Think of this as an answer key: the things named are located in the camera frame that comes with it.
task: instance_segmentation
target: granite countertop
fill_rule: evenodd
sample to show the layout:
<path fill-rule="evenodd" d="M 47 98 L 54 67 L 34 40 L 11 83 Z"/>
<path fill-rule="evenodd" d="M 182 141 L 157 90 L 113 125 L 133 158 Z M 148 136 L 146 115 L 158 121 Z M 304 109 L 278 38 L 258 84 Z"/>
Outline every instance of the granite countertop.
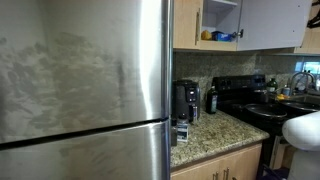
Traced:
<path fill-rule="evenodd" d="M 217 155 L 269 137 L 269 134 L 224 112 L 201 111 L 199 122 L 189 125 L 188 142 L 171 147 L 171 168 Z"/>

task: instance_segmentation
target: bottle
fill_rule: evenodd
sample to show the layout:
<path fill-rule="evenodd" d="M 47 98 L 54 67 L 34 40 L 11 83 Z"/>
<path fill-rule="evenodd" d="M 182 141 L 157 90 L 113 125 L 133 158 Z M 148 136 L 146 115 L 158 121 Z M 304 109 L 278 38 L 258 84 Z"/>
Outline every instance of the bottle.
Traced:
<path fill-rule="evenodd" d="M 206 112 L 208 114 L 215 114 L 217 111 L 217 98 L 218 92 L 215 90 L 215 86 L 207 92 Z"/>
<path fill-rule="evenodd" d="M 268 92 L 275 92 L 278 89 L 278 83 L 276 78 L 271 78 L 270 81 L 267 83 L 267 91 Z"/>
<path fill-rule="evenodd" d="M 177 137 L 178 137 L 177 127 L 172 126 L 171 127 L 171 147 L 177 146 L 177 141 L 178 141 Z"/>

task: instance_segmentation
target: cabinet handle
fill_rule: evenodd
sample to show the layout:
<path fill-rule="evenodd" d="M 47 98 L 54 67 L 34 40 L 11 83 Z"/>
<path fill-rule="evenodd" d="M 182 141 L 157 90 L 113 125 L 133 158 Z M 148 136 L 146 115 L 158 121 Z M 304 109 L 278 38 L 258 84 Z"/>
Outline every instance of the cabinet handle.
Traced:
<path fill-rule="evenodd" d="M 213 174 L 213 180 L 219 180 L 219 173 Z"/>
<path fill-rule="evenodd" d="M 195 45 L 197 45 L 197 42 L 199 41 L 199 30 L 200 30 L 200 8 L 197 12 L 196 16 L 196 37 L 195 37 Z"/>
<path fill-rule="evenodd" d="M 225 177 L 225 180 L 229 179 L 229 168 L 227 168 L 227 170 L 223 170 L 223 177 Z"/>
<path fill-rule="evenodd" d="M 240 38 L 243 37 L 243 29 L 240 30 L 240 32 L 234 32 L 232 33 L 232 37 L 236 38 L 237 36 L 239 36 Z"/>

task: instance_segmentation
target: refrigerator door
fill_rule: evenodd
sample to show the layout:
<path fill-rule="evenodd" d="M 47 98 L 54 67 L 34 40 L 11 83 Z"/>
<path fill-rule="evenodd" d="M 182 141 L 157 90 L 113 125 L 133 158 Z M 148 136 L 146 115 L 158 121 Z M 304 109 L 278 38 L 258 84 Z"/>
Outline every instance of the refrigerator door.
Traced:
<path fill-rule="evenodd" d="M 169 0 L 1 0 L 0 143 L 169 117 Z"/>
<path fill-rule="evenodd" d="M 169 122 L 0 151 L 0 179 L 170 178 Z"/>

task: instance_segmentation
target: cabinet door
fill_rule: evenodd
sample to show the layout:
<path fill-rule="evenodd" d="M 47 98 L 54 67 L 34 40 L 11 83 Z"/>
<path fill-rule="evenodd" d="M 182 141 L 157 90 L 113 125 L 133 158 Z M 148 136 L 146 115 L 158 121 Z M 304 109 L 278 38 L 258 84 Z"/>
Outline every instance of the cabinet door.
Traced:
<path fill-rule="evenodd" d="M 171 175 L 171 180 L 217 180 L 219 160 L 211 160 L 206 163 L 178 171 Z"/>
<path fill-rule="evenodd" d="M 237 50 L 301 46 L 311 0 L 243 0 Z"/>
<path fill-rule="evenodd" d="M 261 152 L 261 144 L 240 150 L 235 154 L 222 159 L 220 161 L 219 179 L 226 180 L 255 180 L 259 158 Z"/>
<path fill-rule="evenodd" d="M 173 48 L 199 49 L 203 0 L 174 1 Z"/>
<path fill-rule="evenodd" d="M 320 11 L 320 6 L 312 6 L 310 11 L 309 20 L 316 17 Z M 308 53 L 308 54 L 320 54 L 320 27 L 306 28 L 302 46 L 295 49 L 295 53 Z"/>

